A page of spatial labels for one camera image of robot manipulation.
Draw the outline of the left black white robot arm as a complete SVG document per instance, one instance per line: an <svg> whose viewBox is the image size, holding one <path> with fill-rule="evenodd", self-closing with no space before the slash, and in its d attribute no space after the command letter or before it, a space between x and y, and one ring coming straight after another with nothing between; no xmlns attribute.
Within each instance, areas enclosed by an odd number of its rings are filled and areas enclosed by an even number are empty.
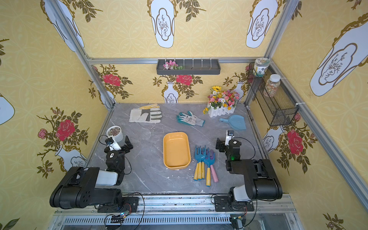
<svg viewBox="0 0 368 230"><path fill-rule="evenodd" d="M105 140L106 170L99 167L72 167L62 178L50 196L49 203L54 208L83 209L98 205L98 212L119 212L125 205L121 190L98 188L98 186L118 186L126 173L125 155L133 149L128 137L125 145L119 146L113 138Z"/></svg>

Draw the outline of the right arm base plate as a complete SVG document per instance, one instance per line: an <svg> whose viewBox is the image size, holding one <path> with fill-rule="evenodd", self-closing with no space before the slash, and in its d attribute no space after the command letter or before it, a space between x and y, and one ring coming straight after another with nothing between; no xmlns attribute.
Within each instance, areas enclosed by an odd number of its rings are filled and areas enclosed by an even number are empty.
<svg viewBox="0 0 368 230"><path fill-rule="evenodd" d="M252 201L230 201L228 196L212 195L211 203L215 206L216 212L247 212L254 211Z"/></svg>

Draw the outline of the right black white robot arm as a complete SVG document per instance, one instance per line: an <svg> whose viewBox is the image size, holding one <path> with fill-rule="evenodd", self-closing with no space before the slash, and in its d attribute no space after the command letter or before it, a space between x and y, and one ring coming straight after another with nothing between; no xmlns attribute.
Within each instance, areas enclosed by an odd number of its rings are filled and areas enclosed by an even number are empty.
<svg viewBox="0 0 368 230"><path fill-rule="evenodd" d="M275 170L268 159L241 159L242 143L233 138L229 141L217 139L216 149L226 155L226 170L243 176L243 185L231 187L227 204L244 205L251 201L276 201L282 198L283 190Z"/></svg>

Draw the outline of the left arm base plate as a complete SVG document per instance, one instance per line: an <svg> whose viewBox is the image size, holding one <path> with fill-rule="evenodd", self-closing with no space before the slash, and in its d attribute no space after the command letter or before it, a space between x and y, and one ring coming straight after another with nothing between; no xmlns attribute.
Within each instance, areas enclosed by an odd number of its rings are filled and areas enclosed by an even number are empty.
<svg viewBox="0 0 368 230"><path fill-rule="evenodd" d="M136 213L139 204L139 198L135 196L122 197L114 205L99 205L98 213Z"/></svg>

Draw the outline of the blue rake yellow handle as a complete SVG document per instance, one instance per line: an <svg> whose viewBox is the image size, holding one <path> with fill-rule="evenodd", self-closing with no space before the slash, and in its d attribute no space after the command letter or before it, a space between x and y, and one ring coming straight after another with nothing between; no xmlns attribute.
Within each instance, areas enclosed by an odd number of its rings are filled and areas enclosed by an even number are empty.
<svg viewBox="0 0 368 230"><path fill-rule="evenodd" d="M202 164L201 164L201 148L199 146L195 147L195 160L197 161L194 180L202 179Z"/></svg>
<svg viewBox="0 0 368 230"><path fill-rule="evenodd" d="M200 161L201 161L201 179L205 179L205 158L206 158L206 146L200 149Z"/></svg>
<svg viewBox="0 0 368 230"><path fill-rule="evenodd" d="M212 169L212 165L215 162L215 153L213 150L207 148L206 149L206 156L204 159L204 163L207 166L207 175L206 175L206 186L210 187L211 186L211 169Z"/></svg>

